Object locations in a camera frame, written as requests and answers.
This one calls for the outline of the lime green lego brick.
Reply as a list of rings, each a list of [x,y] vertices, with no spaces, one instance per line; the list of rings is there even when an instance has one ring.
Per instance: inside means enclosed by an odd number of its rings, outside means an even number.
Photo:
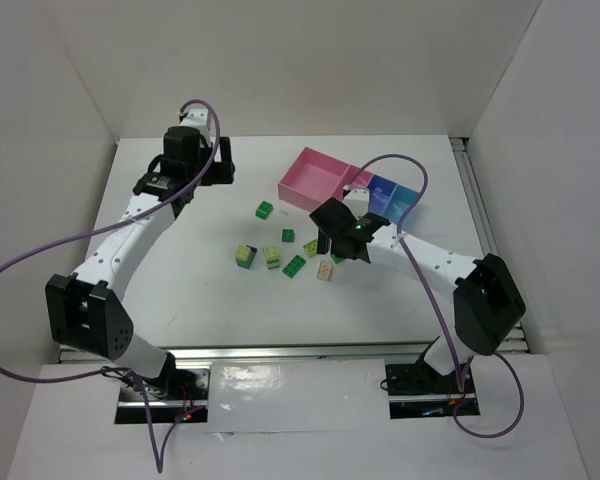
[[[304,253],[307,257],[312,258],[317,255],[318,239],[314,239],[303,245]]]

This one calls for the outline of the beige lego brick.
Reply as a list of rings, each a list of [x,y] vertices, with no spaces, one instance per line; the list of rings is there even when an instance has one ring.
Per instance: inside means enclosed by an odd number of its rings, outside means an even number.
[[[316,278],[321,281],[329,281],[332,276],[333,268],[334,264],[332,262],[321,260],[316,273]]]

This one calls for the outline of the dark green lego brick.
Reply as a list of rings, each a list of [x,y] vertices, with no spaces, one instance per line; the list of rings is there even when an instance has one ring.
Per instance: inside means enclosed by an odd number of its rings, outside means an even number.
[[[285,243],[292,243],[295,240],[295,231],[293,229],[283,229],[281,234],[281,241]]]

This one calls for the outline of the dark green long lego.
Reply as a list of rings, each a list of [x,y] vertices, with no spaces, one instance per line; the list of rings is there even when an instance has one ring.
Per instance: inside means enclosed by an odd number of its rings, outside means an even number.
[[[306,264],[306,260],[300,256],[295,255],[283,268],[282,272],[288,278],[293,278]]]

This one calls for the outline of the dark green square lego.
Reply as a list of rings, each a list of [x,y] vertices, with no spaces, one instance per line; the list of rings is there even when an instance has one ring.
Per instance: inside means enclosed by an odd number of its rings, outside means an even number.
[[[255,211],[255,216],[260,219],[266,220],[270,216],[272,211],[273,205],[267,201],[262,201]]]

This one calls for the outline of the lime blue green lego stack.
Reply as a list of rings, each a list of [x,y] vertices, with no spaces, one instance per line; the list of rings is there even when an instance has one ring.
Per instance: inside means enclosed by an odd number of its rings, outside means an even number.
[[[236,264],[244,269],[249,269],[256,256],[257,249],[249,245],[239,245],[235,251]]]

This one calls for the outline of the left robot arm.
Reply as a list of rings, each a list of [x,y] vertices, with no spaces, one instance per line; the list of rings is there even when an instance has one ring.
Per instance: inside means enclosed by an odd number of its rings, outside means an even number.
[[[45,286],[54,341],[128,369],[128,384],[140,378],[158,398],[194,391],[198,378],[178,369],[172,353],[136,333],[122,300],[134,273],[195,190],[233,182],[230,140],[210,132],[214,120],[207,108],[182,108],[178,124],[164,134],[162,153],[133,188],[121,228],[71,274],[54,275]]]

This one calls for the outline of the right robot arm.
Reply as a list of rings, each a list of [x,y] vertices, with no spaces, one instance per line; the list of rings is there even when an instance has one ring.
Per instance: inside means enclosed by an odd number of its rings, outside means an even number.
[[[419,280],[431,299],[445,297],[453,322],[441,326],[417,361],[426,379],[462,371],[475,356],[493,355],[526,313],[522,295],[505,261],[497,255],[473,258],[407,233],[368,210],[365,189],[330,198],[310,218],[340,258],[386,267]]]

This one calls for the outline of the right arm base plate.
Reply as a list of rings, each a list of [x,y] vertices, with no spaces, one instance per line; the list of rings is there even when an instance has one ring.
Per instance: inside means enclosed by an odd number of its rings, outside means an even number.
[[[386,364],[380,388],[388,395],[389,416],[395,419],[478,416],[480,408],[472,372],[465,375],[460,391],[454,373],[440,376],[427,365]]]

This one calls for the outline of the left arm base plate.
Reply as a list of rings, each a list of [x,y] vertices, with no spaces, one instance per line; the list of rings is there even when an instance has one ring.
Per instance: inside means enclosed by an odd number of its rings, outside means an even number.
[[[211,365],[196,364],[188,368],[190,376],[184,384],[168,393],[161,393],[145,385],[149,409],[154,424],[171,424],[182,416],[185,424],[208,421],[208,398],[211,383]],[[117,425],[145,425],[144,400],[131,378],[121,382],[114,423]]]

